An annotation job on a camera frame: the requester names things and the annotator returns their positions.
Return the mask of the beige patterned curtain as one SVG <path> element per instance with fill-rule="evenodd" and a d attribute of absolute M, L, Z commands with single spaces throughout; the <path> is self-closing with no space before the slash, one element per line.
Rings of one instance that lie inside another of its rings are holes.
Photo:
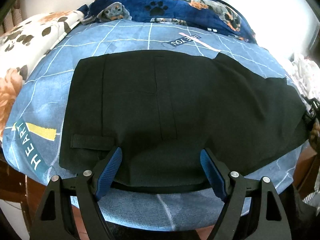
<path fill-rule="evenodd" d="M 0 26 L 0 34 L 10 31 L 14 26 L 22 22 L 20 0 L 16 0 L 13 7 L 9 10 Z"/>

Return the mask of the black pants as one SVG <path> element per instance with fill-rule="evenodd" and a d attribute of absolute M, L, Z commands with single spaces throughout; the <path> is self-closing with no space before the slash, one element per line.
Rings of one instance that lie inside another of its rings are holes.
<path fill-rule="evenodd" d="M 114 187 L 142 193 L 208 188 L 200 152 L 250 174 L 308 138 L 306 107 L 285 78 L 214 59 L 141 50 L 81 59 L 69 90 L 59 164 L 93 168 L 114 147 Z"/>

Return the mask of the white floral pillow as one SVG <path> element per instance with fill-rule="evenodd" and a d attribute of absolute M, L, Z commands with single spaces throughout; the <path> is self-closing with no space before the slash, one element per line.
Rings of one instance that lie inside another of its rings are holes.
<path fill-rule="evenodd" d="M 1 36 L 1 137 L 28 77 L 83 18 L 84 13 L 79 10 L 38 14 Z"/>

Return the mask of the blue dog print blanket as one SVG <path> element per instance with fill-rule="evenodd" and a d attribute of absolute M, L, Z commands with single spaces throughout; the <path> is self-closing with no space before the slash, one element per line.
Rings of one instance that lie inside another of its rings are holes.
<path fill-rule="evenodd" d="M 114 20 L 169 23 L 256 43 L 244 16 L 222 0 L 94 0 L 79 11 L 84 14 L 83 24 Z"/>

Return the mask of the white patterned cloth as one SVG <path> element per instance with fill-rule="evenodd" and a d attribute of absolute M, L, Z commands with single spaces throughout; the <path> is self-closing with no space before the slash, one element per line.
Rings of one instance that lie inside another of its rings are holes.
<path fill-rule="evenodd" d="M 319 66 L 302 54 L 293 56 L 293 80 L 302 95 L 319 100 Z"/>

